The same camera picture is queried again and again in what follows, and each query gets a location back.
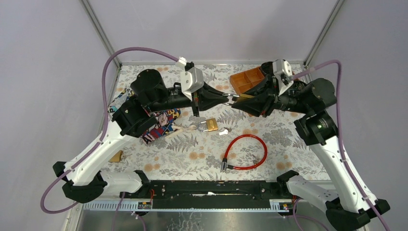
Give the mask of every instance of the wooden block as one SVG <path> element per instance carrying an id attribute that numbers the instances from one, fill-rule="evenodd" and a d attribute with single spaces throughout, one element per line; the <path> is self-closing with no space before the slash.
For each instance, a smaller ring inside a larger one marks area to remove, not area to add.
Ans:
<path id="1" fill-rule="evenodd" d="M 109 160 L 109 162 L 111 162 L 111 163 L 120 162 L 120 159 L 122 158 L 122 155 L 123 155 L 123 151 L 120 150 L 119 152 L 117 152 L 117 153 Z"/>

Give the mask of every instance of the orange plastic container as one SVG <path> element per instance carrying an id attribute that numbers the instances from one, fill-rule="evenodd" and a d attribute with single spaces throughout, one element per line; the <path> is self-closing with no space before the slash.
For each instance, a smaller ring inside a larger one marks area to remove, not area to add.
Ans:
<path id="1" fill-rule="evenodd" d="M 255 87 L 265 78 L 259 68 L 257 67 L 229 77 L 229 81 L 238 95 Z"/>

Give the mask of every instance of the red cable lock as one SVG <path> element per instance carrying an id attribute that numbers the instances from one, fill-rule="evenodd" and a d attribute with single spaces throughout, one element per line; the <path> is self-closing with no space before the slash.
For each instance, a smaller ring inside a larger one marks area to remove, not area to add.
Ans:
<path id="1" fill-rule="evenodd" d="M 255 165 L 252 165 L 252 166 L 236 167 L 236 166 L 232 166 L 232 165 L 226 165 L 227 168 L 229 168 L 229 169 L 236 169 L 236 170 L 250 170 L 250 169 L 257 168 L 257 167 L 260 166 L 262 163 L 264 163 L 265 160 L 267 159 L 268 148 L 267 148 L 265 142 L 264 142 L 261 138 L 255 136 L 255 135 L 252 135 L 252 134 L 244 134 L 244 135 L 241 135 L 241 136 L 235 138 L 235 139 L 229 144 L 227 150 L 225 151 L 224 159 L 222 160 L 222 162 L 225 162 L 225 163 L 227 162 L 228 152 L 230 151 L 232 145 L 233 145 L 237 140 L 239 140 L 239 139 L 241 139 L 241 138 L 244 138 L 244 137 L 255 138 L 255 139 L 257 139 L 259 142 L 261 142 L 262 146 L 264 146 L 264 151 L 265 151 L 265 152 L 264 152 L 264 157 L 262 158 L 261 161 L 259 161 L 258 163 L 256 163 Z"/>

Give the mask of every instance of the white cord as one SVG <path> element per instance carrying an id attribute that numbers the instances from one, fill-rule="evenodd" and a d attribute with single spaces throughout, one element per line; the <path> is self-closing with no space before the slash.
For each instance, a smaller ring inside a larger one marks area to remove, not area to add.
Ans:
<path id="1" fill-rule="evenodd" d="M 166 136 L 165 136 L 166 139 L 170 139 L 170 138 L 172 138 L 172 137 L 175 137 L 175 136 L 177 136 L 178 134 L 182 133 L 183 131 L 193 132 L 193 131 L 197 130 L 197 126 L 195 126 L 195 125 L 191 125 L 191 126 L 189 126 L 188 128 L 183 128 L 183 127 L 179 127 L 179 126 L 173 125 L 172 128 L 175 128 L 175 129 L 178 129 L 178 130 L 175 131 L 175 132 L 173 132 L 173 133 L 171 133 L 171 134 L 166 135 Z"/>

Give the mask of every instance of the black bracket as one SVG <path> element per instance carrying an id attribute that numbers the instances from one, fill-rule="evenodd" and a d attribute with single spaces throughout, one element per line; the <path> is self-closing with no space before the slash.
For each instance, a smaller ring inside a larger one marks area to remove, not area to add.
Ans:
<path id="1" fill-rule="evenodd" d="M 52 166 L 57 177 L 63 174 L 65 163 L 66 162 L 59 161 Z M 68 180 L 67 178 L 63 178 L 63 180 L 66 181 L 63 185 L 65 196 L 80 203 L 87 203 L 98 198 L 102 194 L 103 188 L 108 184 L 103 181 L 100 172 L 95 175 L 88 185 L 74 186 L 71 180 Z"/>

